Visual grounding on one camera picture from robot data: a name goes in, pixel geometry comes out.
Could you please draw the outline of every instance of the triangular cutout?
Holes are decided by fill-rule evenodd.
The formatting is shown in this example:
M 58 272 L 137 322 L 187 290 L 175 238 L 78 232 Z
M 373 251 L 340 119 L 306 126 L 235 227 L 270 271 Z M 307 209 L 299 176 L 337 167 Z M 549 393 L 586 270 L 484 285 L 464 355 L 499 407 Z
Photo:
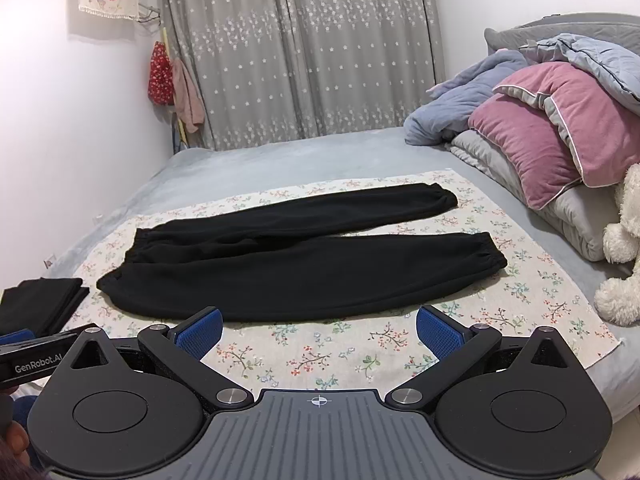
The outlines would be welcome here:
M 100 345 L 96 341 L 87 341 L 71 367 L 74 370 L 79 370 L 81 368 L 102 366 L 108 362 Z
M 545 339 L 540 343 L 536 354 L 533 356 L 531 362 L 535 365 L 553 366 L 555 368 L 566 368 L 566 363 L 560 352 L 554 345 L 551 339 Z

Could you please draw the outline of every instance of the round black disc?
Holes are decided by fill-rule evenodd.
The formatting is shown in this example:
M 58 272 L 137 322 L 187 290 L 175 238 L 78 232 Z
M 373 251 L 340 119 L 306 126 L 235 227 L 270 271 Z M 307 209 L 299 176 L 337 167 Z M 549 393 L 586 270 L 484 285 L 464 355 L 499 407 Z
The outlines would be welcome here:
M 470 378 L 448 390 L 435 422 L 464 460 L 501 476 L 545 479 L 594 465 L 610 432 L 595 388 L 575 391 L 562 368 Z
M 57 395 L 45 389 L 34 404 L 29 433 L 45 463 L 79 477 L 121 478 L 165 463 L 193 441 L 203 414 L 186 387 L 132 370 L 114 381 L 104 368 L 84 370 L 93 380 Z

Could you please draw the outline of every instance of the yellow pole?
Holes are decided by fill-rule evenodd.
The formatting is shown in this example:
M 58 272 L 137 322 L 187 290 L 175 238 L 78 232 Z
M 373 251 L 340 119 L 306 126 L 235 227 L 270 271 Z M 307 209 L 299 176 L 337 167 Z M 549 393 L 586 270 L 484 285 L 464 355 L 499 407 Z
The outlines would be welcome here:
M 167 56 L 169 56 L 169 40 L 167 39 L 167 36 L 166 36 L 166 27 L 162 28 L 162 41 L 164 41 L 166 54 Z M 184 134 L 184 125 L 182 124 L 180 117 L 178 117 L 178 128 L 180 129 L 180 139 L 182 140 L 182 142 L 184 142 L 188 146 L 189 143 L 187 142 L 187 137 Z

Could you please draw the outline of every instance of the blue textured pad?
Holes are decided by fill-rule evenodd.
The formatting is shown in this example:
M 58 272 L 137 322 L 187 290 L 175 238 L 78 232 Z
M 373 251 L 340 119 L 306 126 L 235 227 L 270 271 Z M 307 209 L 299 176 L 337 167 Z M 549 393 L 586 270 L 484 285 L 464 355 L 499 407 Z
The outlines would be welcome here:
M 22 341 L 28 341 L 29 339 L 36 339 L 35 334 L 31 330 L 23 328 L 22 330 L 18 330 L 18 332 L 11 332 L 10 334 L 0 336 L 0 345 L 20 343 Z
M 175 337 L 175 345 L 198 361 L 202 359 L 222 337 L 222 314 L 209 312 Z
M 415 327 L 420 341 L 439 360 L 444 359 L 465 343 L 460 332 L 423 308 L 418 311 Z

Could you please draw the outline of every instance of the electrical outlet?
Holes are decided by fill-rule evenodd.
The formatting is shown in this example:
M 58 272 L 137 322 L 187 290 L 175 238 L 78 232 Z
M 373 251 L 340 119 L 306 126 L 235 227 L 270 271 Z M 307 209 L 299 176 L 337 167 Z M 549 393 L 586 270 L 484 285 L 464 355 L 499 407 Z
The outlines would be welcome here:
M 52 254 L 49 258 L 47 258 L 46 260 L 44 260 L 44 266 L 46 269 L 49 269 L 50 266 L 53 265 L 53 263 L 56 261 L 56 255 Z

